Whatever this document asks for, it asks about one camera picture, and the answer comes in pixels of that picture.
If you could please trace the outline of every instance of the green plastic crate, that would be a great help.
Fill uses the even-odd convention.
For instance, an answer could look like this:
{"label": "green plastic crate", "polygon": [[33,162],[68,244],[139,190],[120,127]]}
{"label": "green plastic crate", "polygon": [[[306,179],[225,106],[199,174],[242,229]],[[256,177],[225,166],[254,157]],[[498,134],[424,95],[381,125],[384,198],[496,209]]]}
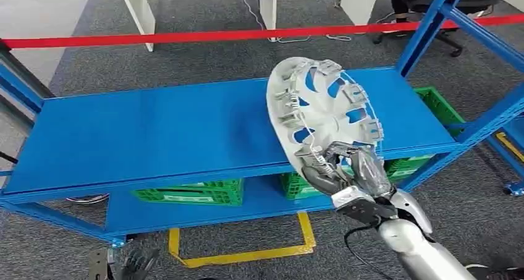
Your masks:
{"label": "green plastic crate", "polygon": [[[343,167],[343,170],[348,174],[353,175],[353,171],[350,167]],[[315,195],[323,194],[312,187],[296,172],[281,174],[280,179],[282,187],[284,188],[285,197],[289,200],[314,197]]]}
{"label": "green plastic crate", "polygon": [[[415,92],[442,124],[461,124],[465,122],[462,116],[453,109],[434,87],[416,88]],[[448,129],[448,132],[452,136],[457,136],[462,132],[462,129]]]}
{"label": "green plastic crate", "polygon": [[135,190],[134,195],[145,202],[240,206],[243,179]]}
{"label": "green plastic crate", "polygon": [[[444,125],[463,123],[464,119],[442,97],[434,87],[416,88],[414,91],[420,96],[435,117]],[[461,129],[448,129],[452,136],[462,132]],[[395,182],[413,174],[422,167],[433,155],[416,156],[412,158],[393,159],[384,162],[384,168],[391,182]]]}

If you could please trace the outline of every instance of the gray carpet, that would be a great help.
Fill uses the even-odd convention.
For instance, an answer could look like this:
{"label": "gray carpet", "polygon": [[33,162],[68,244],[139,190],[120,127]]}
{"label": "gray carpet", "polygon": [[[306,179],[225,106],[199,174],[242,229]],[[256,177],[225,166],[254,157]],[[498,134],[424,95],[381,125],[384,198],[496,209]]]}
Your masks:
{"label": "gray carpet", "polygon": [[[279,0],[278,26],[296,27],[351,23],[335,8],[335,0]],[[250,0],[256,7],[256,0]],[[157,0],[151,2],[158,32],[257,28],[241,0]],[[390,11],[379,0],[378,19]],[[516,13],[501,3],[497,14]],[[519,50],[524,50],[523,25],[492,28]],[[123,0],[89,0],[76,35],[125,34],[137,30]],[[431,45],[410,77],[413,86],[433,85],[466,119],[472,120],[519,81],[523,75],[498,60],[487,49],[457,32],[467,46],[457,59],[441,43]],[[306,56],[333,59],[346,68],[394,63],[406,40],[373,45],[357,35],[351,42],[314,37],[308,42],[271,44],[265,40],[219,43],[70,48],[64,53],[51,89],[61,95],[100,93],[136,88],[265,77],[282,59]],[[480,145],[415,190],[434,223],[435,238],[464,263],[498,268],[524,266],[524,200],[501,193],[504,182],[515,180],[511,170],[488,147]],[[94,222],[103,220],[104,205],[85,208],[53,202],[55,208]],[[318,246],[309,255],[225,266],[186,269],[167,253],[165,232],[141,235],[132,247],[161,249],[150,279],[379,279],[345,249],[344,232],[357,224],[331,211],[310,213]],[[373,232],[355,234],[351,243],[370,262],[396,279],[406,279],[395,256]],[[182,230],[183,257],[284,247],[302,243],[294,215]],[[4,225],[0,250],[0,279],[85,279],[87,254],[104,244],[69,231],[17,215]]]}

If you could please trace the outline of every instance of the black cable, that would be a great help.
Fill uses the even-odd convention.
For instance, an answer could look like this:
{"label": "black cable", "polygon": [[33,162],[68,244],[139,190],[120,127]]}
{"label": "black cable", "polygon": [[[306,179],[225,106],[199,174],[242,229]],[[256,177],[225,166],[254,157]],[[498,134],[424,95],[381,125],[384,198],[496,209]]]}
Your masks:
{"label": "black cable", "polygon": [[12,162],[14,164],[18,163],[18,160],[16,158],[12,157],[11,155],[7,155],[7,154],[5,154],[5,153],[3,153],[1,151],[0,151],[0,158],[3,158],[6,161],[10,161],[10,162]]}
{"label": "black cable", "polygon": [[344,243],[345,243],[345,246],[348,248],[349,252],[351,252],[358,260],[362,261],[364,264],[368,265],[373,271],[375,271],[376,273],[380,274],[382,277],[384,277],[384,279],[387,279],[387,280],[395,280],[393,279],[392,277],[390,277],[388,274],[382,272],[379,268],[377,268],[374,264],[368,262],[367,260],[365,260],[364,258],[362,258],[356,251],[352,250],[351,247],[349,247],[349,243],[347,242],[347,239],[348,237],[355,233],[355,232],[360,232],[360,231],[367,231],[368,229],[374,229],[376,228],[377,226],[380,225],[380,223],[382,222],[382,219],[380,218],[380,216],[376,216],[377,217],[377,221],[375,223],[371,223],[370,225],[368,226],[362,226],[362,227],[358,227],[356,229],[351,229],[349,230],[348,232],[345,233],[344,235]]}

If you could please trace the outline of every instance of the white desk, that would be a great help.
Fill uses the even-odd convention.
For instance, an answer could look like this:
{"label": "white desk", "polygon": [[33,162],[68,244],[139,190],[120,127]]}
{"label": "white desk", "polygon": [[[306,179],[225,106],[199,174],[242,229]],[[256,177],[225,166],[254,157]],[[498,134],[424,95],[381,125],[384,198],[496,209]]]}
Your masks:
{"label": "white desk", "polygon": [[340,0],[340,7],[355,25],[366,25],[376,0]]}
{"label": "white desk", "polygon": [[[155,19],[147,0],[124,0],[138,31],[142,35],[155,33]],[[268,30],[276,28],[277,0],[259,0],[262,21]],[[153,44],[146,43],[147,50],[153,51]]]}

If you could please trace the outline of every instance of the red barrier tape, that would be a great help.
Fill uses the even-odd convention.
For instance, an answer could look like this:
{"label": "red barrier tape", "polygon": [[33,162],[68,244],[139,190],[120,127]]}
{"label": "red barrier tape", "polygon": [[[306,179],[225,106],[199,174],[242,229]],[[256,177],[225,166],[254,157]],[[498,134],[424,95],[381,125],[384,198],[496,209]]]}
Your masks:
{"label": "red barrier tape", "polygon": [[[480,25],[507,25],[524,22],[524,14],[480,17],[475,19]],[[114,35],[114,36],[76,36],[65,38],[3,39],[10,48],[52,48],[76,46],[129,45],[141,43],[185,43],[206,41],[230,41],[265,39],[271,37],[298,37],[346,35],[357,33],[378,33],[386,31],[416,30],[419,22],[376,23],[370,25],[335,25],[311,28],[278,28],[276,30],[237,30],[215,32],[160,33],[152,35]],[[456,28],[452,21],[444,22],[443,28]]]}

